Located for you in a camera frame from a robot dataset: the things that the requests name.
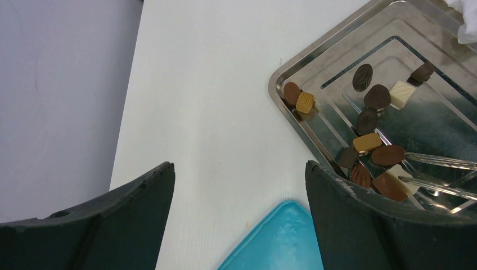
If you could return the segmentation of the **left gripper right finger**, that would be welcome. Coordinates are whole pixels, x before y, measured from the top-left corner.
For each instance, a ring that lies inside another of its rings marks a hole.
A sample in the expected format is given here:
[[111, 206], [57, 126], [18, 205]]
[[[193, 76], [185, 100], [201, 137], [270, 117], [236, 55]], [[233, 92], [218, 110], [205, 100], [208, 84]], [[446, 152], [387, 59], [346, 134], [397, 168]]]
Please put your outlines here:
[[305, 185], [325, 269], [475, 269], [476, 220], [408, 206], [310, 160]]

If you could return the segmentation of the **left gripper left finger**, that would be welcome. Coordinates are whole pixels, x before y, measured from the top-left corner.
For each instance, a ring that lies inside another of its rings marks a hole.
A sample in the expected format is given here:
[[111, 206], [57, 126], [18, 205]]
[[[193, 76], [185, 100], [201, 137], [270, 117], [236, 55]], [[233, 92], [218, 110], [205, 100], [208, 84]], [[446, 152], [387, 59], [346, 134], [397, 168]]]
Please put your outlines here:
[[175, 184], [174, 164], [82, 204], [1, 224], [2, 269], [154, 269]]

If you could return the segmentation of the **milk rectangular chocolate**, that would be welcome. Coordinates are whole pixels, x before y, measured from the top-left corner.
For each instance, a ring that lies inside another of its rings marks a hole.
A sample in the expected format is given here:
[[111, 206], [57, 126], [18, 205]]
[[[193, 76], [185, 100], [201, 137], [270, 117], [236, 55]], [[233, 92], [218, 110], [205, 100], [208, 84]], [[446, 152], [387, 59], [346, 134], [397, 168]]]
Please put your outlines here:
[[372, 180], [372, 184], [384, 197], [402, 202], [408, 198], [404, 186], [393, 175], [385, 172]]

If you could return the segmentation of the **teal box lid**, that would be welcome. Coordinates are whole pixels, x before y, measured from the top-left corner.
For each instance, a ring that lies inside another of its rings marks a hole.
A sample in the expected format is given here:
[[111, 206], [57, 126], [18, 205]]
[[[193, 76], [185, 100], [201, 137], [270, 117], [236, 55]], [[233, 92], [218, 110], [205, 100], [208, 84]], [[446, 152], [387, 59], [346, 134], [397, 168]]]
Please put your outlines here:
[[323, 269], [310, 212], [279, 203], [236, 246], [219, 269]]

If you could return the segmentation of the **steel tongs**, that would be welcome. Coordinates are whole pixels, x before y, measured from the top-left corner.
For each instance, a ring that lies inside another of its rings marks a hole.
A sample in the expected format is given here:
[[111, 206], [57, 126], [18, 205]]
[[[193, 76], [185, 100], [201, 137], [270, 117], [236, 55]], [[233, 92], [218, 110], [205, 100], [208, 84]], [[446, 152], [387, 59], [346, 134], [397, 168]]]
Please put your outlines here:
[[402, 182], [423, 187], [427, 190], [433, 190], [466, 200], [476, 201], [476, 193], [451, 186], [451, 183], [457, 180], [456, 177], [458, 176], [459, 170], [468, 170], [470, 172], [476, 171], [475, 161], [419, 154], [415, 152], [407, 152], [405, 157], [409, 160], [425, 164], [427, 168], [424, 174], [418, 174], [416, 177], [399, 176], [398, 179]]

